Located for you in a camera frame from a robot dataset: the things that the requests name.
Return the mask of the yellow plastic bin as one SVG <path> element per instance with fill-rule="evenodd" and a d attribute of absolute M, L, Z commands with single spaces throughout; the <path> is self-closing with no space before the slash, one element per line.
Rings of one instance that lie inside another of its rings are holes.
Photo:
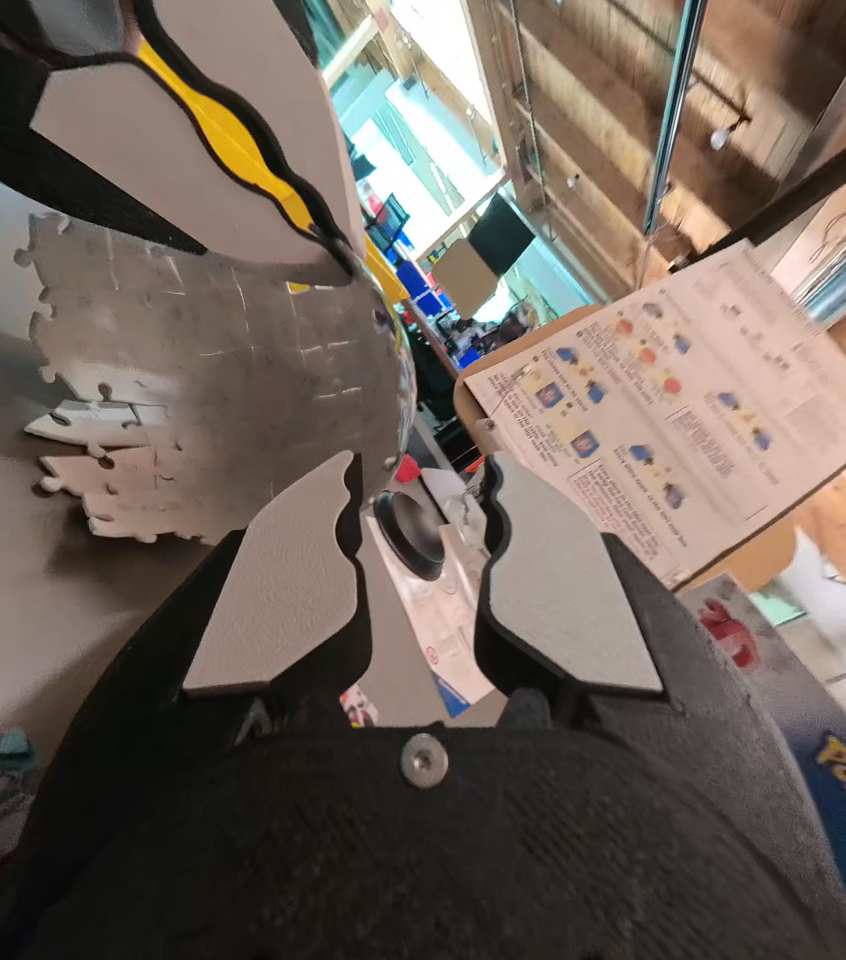
<path fill-rule="evenodd" d="M 141 27 L 138 59 L 192 113 L 213 155 L 226 171 L 275 199 L 292 227 L 316 237 L 331 223 L 346 235 L 392 304 L 407 291 L 389 259 L 369 240 L 364 209 L 330 91 L 318 64 L 295 33 L 278 39 L 270 28 L 261 42 L 238 54 L 224 42 L 222 67 L 241 69 L 217 78 L 155 26 Z"/>

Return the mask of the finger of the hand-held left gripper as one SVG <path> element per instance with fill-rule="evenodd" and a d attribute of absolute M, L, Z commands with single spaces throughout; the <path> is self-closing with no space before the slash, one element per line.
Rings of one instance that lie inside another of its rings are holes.
<path fill-rule="evenodd" d="M 184 107 L 140 65 L 50 73 L 30 126 L 212 255 L 290 282 L 351 282 L 323 242 L 225 173 Z"/>
<path fill-rule="evenodd" d="M 140 58 L 193 115 L 226 173 L 298 233 L 367 236 L 345 136 L 319 66 L 275 2 L 133 2 Z"/>

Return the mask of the orange printed loose puzzle piece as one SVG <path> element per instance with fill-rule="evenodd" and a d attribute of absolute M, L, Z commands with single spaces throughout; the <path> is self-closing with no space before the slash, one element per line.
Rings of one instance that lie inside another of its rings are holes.
<path fill-rule="evenodd" d="M 358 682 L 348 687 L 338 700 L 350 728 L 366 729 L 379 724 L 379 711 Z"/>

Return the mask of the black overhead pole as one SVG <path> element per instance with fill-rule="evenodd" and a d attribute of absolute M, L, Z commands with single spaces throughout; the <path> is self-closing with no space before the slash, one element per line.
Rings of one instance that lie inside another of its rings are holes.
<path fill-rule="evenodd" d="M 828 158 L 795 186 L 777 196 L 717 243 L 704 251 L 691 254 L 686 265 L 696 264 L 739 243 L 761 245 L 844 186 L 846 186 L 846 147 Z"/>

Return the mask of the small wooden background board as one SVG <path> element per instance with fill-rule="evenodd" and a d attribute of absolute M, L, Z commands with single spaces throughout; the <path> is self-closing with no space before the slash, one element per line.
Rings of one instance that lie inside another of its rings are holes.
<path fill-rule="evenodd" d="M 455 239 L 433 264 L 431 275 L 465 321 L 472 320 L 494 296 L 500 281 L 468 238 Z"/>

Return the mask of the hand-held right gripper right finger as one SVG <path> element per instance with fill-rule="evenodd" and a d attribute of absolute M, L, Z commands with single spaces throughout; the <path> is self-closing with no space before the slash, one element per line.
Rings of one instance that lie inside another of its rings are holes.
<path fill-rule="evenodd" d="M 484 462 L 477 666 L 506 696 L 658 698 L 665 687 L 598 527 L 506 453 Z"/>

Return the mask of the black background panel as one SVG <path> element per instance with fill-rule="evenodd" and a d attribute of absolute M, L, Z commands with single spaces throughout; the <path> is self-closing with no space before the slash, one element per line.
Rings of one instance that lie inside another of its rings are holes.
<path fill-rule="evenodd" d="M 537 238 L 506 193 L 495 191 L 467 241 L 481 262 L 498 280 L 512 270 Z"/>

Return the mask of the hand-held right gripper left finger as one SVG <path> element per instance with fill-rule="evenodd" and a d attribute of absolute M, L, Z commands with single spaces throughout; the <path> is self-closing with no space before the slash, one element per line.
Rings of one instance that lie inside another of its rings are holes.
<path fill-rule="evenodd" d="M 364 475 L 349 450 L 279 493 L 248 524 L 190 663 L 191 695 L 261 691 L 339 699 L 368 670 L 359 561 Z"/>

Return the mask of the black round ball stand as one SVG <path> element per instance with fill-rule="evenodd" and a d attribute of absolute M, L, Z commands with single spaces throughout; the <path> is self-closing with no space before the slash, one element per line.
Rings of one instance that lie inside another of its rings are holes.
<path fill-rule="evenodd" d="M 445 563 L 440 526 L 411 495 L 385 490 L 373 499 L 372 514 L 400 563 L 425 582 L 436 582 Z"/>

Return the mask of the white folded instruction leaflet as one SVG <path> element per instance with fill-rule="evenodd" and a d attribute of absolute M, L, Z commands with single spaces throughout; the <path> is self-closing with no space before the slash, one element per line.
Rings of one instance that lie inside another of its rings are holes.
<path fill-rule="evenodd" d="M 486 555 L 454 525 L 443 525 L 437 530 L 444 549 L 442 568 L 436 580 L 426 581 L 397 558 L 375 519 L 369 518 L 367 526 L 442 704 L 449 717 L 457 719 L 493 690 L 474 652 Z"/>

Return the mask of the partly built puzzle ball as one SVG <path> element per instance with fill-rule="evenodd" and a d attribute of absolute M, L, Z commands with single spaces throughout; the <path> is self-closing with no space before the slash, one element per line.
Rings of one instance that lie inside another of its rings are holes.
<path fill-rule="evenodd" d="M 163 406 L 152 446 L 89 455 L 54 441 L 41 487 L 99 537 L 216 545 L 349 450 L 363 501 L 392 481 L 417 405 L 406 334 L 360 263 L 300 285 L 109 228 L 32 214 L 15 260 L 43 289 L 29 337 L 69 401 Z"/>

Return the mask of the blue puzzle box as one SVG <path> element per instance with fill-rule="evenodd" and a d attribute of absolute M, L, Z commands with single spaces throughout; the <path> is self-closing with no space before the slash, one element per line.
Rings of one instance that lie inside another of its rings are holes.
<path fill-rule="evenodd" d="M 741 670 L 778 727 L 846 888 L 846 711 L 731 575 L 678 595 Z"/>

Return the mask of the printed instruction sheet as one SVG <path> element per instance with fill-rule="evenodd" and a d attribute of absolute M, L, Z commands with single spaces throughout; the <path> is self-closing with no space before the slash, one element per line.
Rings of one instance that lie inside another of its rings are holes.
<path fill-rule="evenodd" d="M 537 333 L 457 385 L 667 587 L 846 469 L 846 354 L 747 241 Z"/>

